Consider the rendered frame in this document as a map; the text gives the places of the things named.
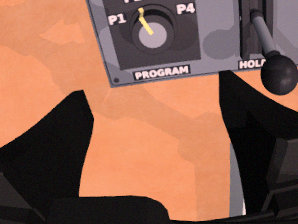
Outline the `black angled console housing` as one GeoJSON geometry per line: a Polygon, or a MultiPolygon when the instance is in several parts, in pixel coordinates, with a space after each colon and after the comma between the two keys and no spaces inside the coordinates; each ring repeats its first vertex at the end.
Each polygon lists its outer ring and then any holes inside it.
{"type": "Polygon", "coordinates": [[[297,86],[298,0],[85,1],[111,88],[224,70],[261,70],[278,96],[297,86]]]}

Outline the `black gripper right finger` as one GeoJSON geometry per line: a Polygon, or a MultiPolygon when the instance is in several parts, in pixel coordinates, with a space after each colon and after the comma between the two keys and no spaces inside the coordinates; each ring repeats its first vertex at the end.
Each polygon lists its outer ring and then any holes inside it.
{"type": "Polygon", "coordinates": [[[219,106],[232,143],[246,214],[298,213],[298,112],[231,70],[218,71],[219,106]]]}

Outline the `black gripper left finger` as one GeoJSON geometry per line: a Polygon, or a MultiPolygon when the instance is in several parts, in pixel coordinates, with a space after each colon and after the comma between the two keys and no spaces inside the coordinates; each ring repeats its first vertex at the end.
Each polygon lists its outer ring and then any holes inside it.
{"type": "Polygon", "coordinates": [[[0,224],[44,223],[53,199],[79,196],[93,126],[84,90],[77,90],[0,147],[0,224]]]}

